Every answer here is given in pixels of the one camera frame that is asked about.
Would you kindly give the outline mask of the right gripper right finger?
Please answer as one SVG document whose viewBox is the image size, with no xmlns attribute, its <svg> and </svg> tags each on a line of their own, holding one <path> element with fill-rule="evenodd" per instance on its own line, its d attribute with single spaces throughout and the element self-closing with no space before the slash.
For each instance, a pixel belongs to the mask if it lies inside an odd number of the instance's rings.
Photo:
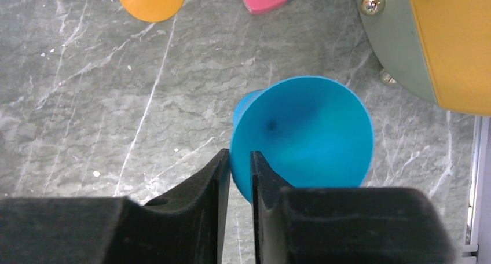
<svg viewBox="0 0 491 264">
<path fill-rule="evenodd" d="M 256 263 L 455 263 L 428 197 L 412 188 L 295 188 L 250 155 Z"/>
</svg>

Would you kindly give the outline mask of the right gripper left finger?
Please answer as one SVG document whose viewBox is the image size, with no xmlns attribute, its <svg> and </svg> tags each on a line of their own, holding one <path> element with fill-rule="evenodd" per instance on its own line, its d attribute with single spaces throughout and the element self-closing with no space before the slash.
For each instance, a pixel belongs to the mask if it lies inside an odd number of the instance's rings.
<svg viewBox="0 0 491 264">
<path fill-rule="evenodd" d="M 1 200 L 2 263 L 220 263 L 229 151 L 140 205 L 128 197 Z"/>
</svg>

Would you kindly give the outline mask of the orange plastic wine glass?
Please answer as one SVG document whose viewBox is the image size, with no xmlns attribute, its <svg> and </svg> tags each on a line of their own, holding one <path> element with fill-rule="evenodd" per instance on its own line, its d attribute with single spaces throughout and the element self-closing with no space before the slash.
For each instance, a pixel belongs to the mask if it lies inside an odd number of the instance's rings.
<svg viewBox="0 0 491 264">
<path fill-rule="evenodd" d="M 124 9 L 133 17 L 157 23 L 173 17 L 185 0 L 120 0 Z"/>
</svg>

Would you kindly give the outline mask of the blue plastic wine glass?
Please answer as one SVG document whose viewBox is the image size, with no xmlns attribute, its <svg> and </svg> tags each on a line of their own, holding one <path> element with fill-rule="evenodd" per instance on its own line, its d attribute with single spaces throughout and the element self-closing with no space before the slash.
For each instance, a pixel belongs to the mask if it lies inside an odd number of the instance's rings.
<svg viewBox="0 0 491 264">
<path fill-rule="evenodd" d="M 322 76 L 282 80 L 244 96 L 233 113 L 233 180 L 251 201 L 250 154 L 297 188 L 358 187 L 375 149 L 371 116 L 345 85 Z"/>
</svg>

